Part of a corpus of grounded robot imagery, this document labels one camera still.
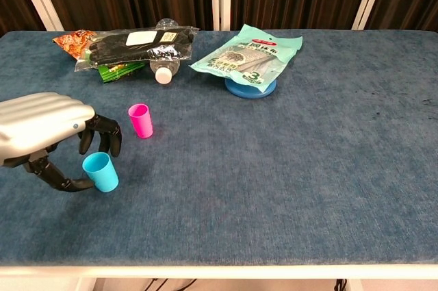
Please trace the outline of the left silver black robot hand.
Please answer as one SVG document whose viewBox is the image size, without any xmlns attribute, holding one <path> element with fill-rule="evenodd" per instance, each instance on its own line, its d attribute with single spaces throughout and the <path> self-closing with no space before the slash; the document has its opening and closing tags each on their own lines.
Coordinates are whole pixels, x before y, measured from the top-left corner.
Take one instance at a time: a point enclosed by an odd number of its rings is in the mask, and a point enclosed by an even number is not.
<svg viewBox="0 0 438 291">
<path fill-rule="evenodd" d="M 83 161 L 85 178 L 67 178 L 49 161 L 58 144 L 74 135 L 80 139 L 79 153 L 85 154 L 94 133 L 99 133 L 101 140 L 98 152 Z M 119 156 L 122 139 L 115 120 L 66 95 L 39 92 L 1 102 L 1 165 L 24 166 L 60 191 L 113 190 L 118 178 L 111 159 Z"/>
</svg>

